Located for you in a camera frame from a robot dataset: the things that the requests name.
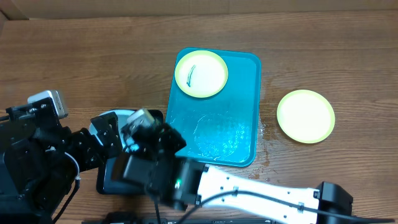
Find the light blue plate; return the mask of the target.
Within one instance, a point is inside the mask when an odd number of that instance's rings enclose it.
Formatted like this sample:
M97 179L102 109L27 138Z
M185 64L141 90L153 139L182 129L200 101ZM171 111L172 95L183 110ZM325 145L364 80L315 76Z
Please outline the light blue plate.
M100 116L109 114L109 113L116 113L118 117L118 128L119 128L119 136L121 137L121 144L122 147L125 147L126 152L133 152L139 149L139 146L134 142L133 139L128 139L127 141L124 140L123 134L121 132L122 127L127 124L127 119L134 113L134 110L110 110L104 113L101 113Z

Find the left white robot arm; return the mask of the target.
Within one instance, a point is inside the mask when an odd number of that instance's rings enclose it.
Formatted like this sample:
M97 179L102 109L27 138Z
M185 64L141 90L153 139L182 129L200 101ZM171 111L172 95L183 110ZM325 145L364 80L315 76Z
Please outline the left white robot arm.
M77 192L80 173L120 153L116 114L91 123L96 134L71 132L52 113L1 123L1 223L54 223L62 198Z

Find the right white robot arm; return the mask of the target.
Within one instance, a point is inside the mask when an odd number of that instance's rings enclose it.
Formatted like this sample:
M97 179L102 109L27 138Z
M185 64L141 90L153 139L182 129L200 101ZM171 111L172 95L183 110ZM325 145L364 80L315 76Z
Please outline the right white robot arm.
M279 223L350 223L352 196L322 182L317 188L289 188L244 179L214 166L176 157L186 142L168 124L127 124L125 142L139 145L123 152L112 178L143 189L154 201L185 211L189 205L243 210Z

